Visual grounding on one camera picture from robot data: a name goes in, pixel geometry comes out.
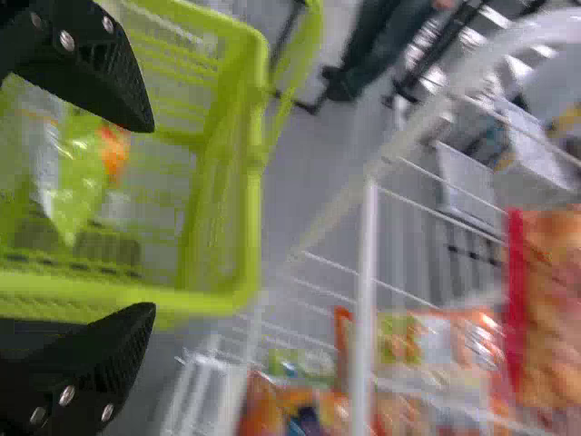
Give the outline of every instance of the white metal frame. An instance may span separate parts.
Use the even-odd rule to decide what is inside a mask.
[[[429,178],[437,180],[441,183],[447,183],[445,180],[428,172],[415,163],[409,160],[409,156],[414,147],[421,144],[426,137],[426,133],[434,130],[440,122],[440,117],[445,116],[454,109],[454,105],[458,101],[465,101],[474,105],[480,106],[483,112],[490,114],[501,122],[506,122],[502,116],[490,111],[482,106],[477,100],[471,98],[481,85],[491,65],[497,65],[506,55],[512,55],[519,50],[540,46],[551,45],[554,43],[560,44],[581,44],[581,8],[562,9],[546,15],[536,15],[531,19],[527,19],[516,23],[513,27],[497,34],[491,39],[488,44],[479,47],[465,62],[457,68],[448,79],[450,84],[438,94],[429,98],[406,123],[406,128],[395,132],[391,139],[382,145],[373,159],[368,161],[364,171],[351,177],[347,185],[342,188],[333,200],[324,205],[320,213],[313,220],[310,228],[300,238],[299,243],[290,252],[289,257],[281,268],[276,272],[276,276],[282,281],[292,282],[298,286],[309,289],[320,295],[325,295],[330,298],[335,298],[340,303],[349,304],[356,309],[356,348],[355,359],[351,371],[352,378],[350,380],[350,389],[352,394],[352,435],[361,436],[368,434],[369,419],[371,416],[370,404],[370,388],[373,382],[387,383],[387,381],[372,379],[372,361],[373,361],[373,319],[377,310],[376,295],[377,289],[387,289],[391,292],[392,305],[396,309],[405,309],[406,301],[419,302],[424,305],[435,307],[430,302],[429,295],[421,292],[408,292],[406,290],[405,277],[403,276],[403,266],[400,264],[398,257],[392,260],[391,268],[393,269],[393,284],[383,282],[376,276],[376,262],[378,260],[378,227],[379,227],[379,202],[382,198],[389,198],[393,201],[400,202],[413,207],[413,220],[417,220],[419,225],[422,225],[422,220],[425,216],[430,216],[438,219],[438,226],[453,224],[455,229],[469,232],[474,237],[477,237],[476,248],[479,253],[483,253],[485,248],[482,243],[494,243],[502,246],[502,240],[491,236],[488,233],[481,232],[474,227],[462,223],[458,220],[450,218],[449,216],[435,211],[426,205],[414,202],[405,196],[392,192],[391,190],[379,186],[380,181],[384,180],[386,175],[391,173],[393,169],[400,166],[399,163],[404,163],[407,167],[415,169],[423,173]],[[402,102],[396,100],[396,107],[400,107]],[[581,161],[564,154],[552,144],[542,140],[542,138],[534,138],[543,146],[554,152],[560,157],[569,162],[581,167]],[[461,187],[448,183],[452,188],[459,192],[466,193]],[[359,271],[352,268],[345,267],[334,261],[322,258],[311,249],[315,247],[329,232],[331,232],[340,220],[351,211],[355,205],[362,204],[361,220],[359,230]],[[494,204],[487,203],[489,207],[503,213]],[[396,253],[402,253],[404,250],[403,235],[399,232],[398,226],[403,225],[401,216],[395,213],[394,219],[390,223],[391,229],[391,245],[392,250]],[[450,259],[449,256],[438,256],[441,262],[441,271],[449,271]],[[298,274],[300,266],[306,261],[319,263],[326,267],[333,268],[337,271],[352,276],[357,279],[356,294],[353,298],[334,292],[325,286],[310,282],[307,279],[301,278]],[[489,272],[484,270],[490,269],[486,263],[481,263],[478,268],[482,270],[482,274],[486,275]],[[459,268],[460,271],[466,271],[467,268]],[[460,274],[460,280],[465,289],[471,289],[473,282],[463,274]],[[419,272],[419,279],[424,281],[425,285],[420,285],[421,290],[427,290],[428,286],[425,283],[425,272]],[[441,290],[442,292],[451,290],[451,277],[446,274],[441,274]],[[472,293],[464,295],[460,300],[455,299],[454,295],[447,295],[444,299],[448,304],[469,304],[475,299],[479,302],[485,301],[487,303],[501,302],[501,293],[498,288],[486,288],[479,291],[480,294],[476,297]],[[262,317],[268,307],[268,290],[265,290],[259,303],[251,314],[239,315],[238,319],[247,322],[247,329],[238,329],[242,332],[248,332],[248,336],[244,341],[240,341],[240,346],[244,346],[241,358],[237,356],[229,356],[227,352],[222,352],[222,357],[234,357],[233,365],[226,365],[220,368],[224,375],[222,384],[222,401],[216,416],[220,419],[214,426],[213,434],[216,436],[232,434],[236,428],[236,423],[239,419],[239,410],[241,407],[241,400],[246,388],[246,379],[248,370],[256,363],[257,350],[261,344],[261,334],[264,330],[274,332],[277,338],[267,338],[267,342],[280,346],[292,346],[294,341],[301,341],[308,343],[313,347],[324,347],[330,352],[334,351],[334,347],[325,342],[321,342],[315,337],[302,332],[295,332],[288,330],[284,326],[279,326],[273,323],[265,322]],[[316,307],[310,304],[304,305],[305,311],[317,312],[322,317],[330,317],[332,313],[324,307]],[[224,338],[220,335],[212,336],[211,357],[221,354],[217,351],[220,342],[236,342],[232,338]],[[195,386],[190,401],[189,410],[185,412],[185,416],[196,417],[199,410],[196,402],[200,400],[206,390],[208,389],[209,372],[216,371],[211,365],[202,365],[201,372],[198,374],[198,382]],[[190,374],[188,362],[186,362],[184,373]],[[392,390],[405,391],[405,386],[396,386],[391,383],[389,386]],[[420,395],[421,392],[406,391],[407,394]],[[522,425],[515,422],[507,422],[500,419],[498,416],[491,415],[485,411],[481,411],[483,419],[488,421],[498,422],[506,425],[508,428],[522,431],[527,434],[546,434],[539,428],[524,428]],[[191,434],[192,427],[195,427],[192,422],[195,420],[186,420],[182,426],[181,435]]]

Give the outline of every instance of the merchandise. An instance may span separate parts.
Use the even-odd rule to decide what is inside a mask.
[[[275,387],[257,372],[252,373],[248,380],[237,435],[285,435],[284,417],[277,403]]]
[[[337,385],[346,389],[352,315],[344,308],[336,308],[335,313],[338,367],[343,368]],[[498,334],[493,313],[483,308],[379,313],[375,375],[385,434],[427,435],[430,429],[440,434],[489,434],[492,424],[463,407],[512,417]],[[404,426],[404,433],[399,433],[399,426]],[[492,429],[495,436],[511,434],[500,425]]]
[[[335,363],[323,351],[271,349],[268,374],[301,378],[330,386],[335,377]]]
[[[509,217],[507,359],[518,402],[581,403],[581,211]]]
[[[25,143],[33,150],[33,200],[73,246],[119,179],[129,134],[102,118],[29,86]]]
[[[296,379],[273,380],[253,372],[237,435],[350,436],[349,400],[326,388],[299,386]],[[388,436],[377,413],[369,436]]]

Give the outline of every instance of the lime green shopping basket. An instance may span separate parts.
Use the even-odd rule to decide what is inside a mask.
[[[157,327],[167,328],[251,299],[262,173],[320,43],[320,5],[305,3],[272,74],[266,40],[245,24],[183,0],[121,3],[156,122],[154,134],[132,138],[118,193],[130,218],[122,229],[89,225],[67,249],[32,204],[2,214],[0,225],[15,231],[0,241],[0,316],[90,322],[155,302]],[[27,203],[29,189],[23,182],[15,190],[24,197],[3,199]]]

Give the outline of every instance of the person's leg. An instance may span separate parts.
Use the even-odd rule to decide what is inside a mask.
[[[352,97],[383,74],[408,46],[416,32],[433,15],[432,0],[404,0],[379,32],[372,50],[344,77],[343,87]]]
[[[324,65],[323,78],[332,80],[339,71],[347,71],[361,62],[373,48],[377,34],[400,1],[406,0],[361,0],[353,31],[341,57],[342,66]]]

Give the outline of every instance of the bagged snack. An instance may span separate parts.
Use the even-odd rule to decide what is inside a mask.
[[[129,134],[30,84],[24,86],[21,106],[23,147],[32,161],[30,197],[72,247],[102,210],[103,199],[109,199],[107,190],[118,183]]]
[[[350,436],[350,406],[343,393],[297,379],[253,372],[238,436]],[[376,413],[369,436],[386,436]]]
[[[121,127],[69,106],[59,144],[58,186],[42,196],[43,206],[65,243],[73,246],[100,209],[109,183],[117,183],[129,136]]]
[[[335,363],[321,350],[271,349],[268,374],[275,377],[301,378],[331,386],[335,377]]]
[[[337,308],[338,367],[345,369],[338,386],[346,386],[352,315]],[[512,416],[504,355],[498,347],[498,325],[486,308],[459,311],[379,313],[376,321],[374,372],[378,407],[386,434],[506,435],[505,428],[482,421],[472,411]],[[433,401],[425,403],[422,398]]]
[[[577,406],[581,403],[581,212],[578,206],[512,211],[508,233],[506,348],[517,401],[545,415]]]
[[[253,372],[248,380],[238,436],[286,436],[276,391],[267,379]]]

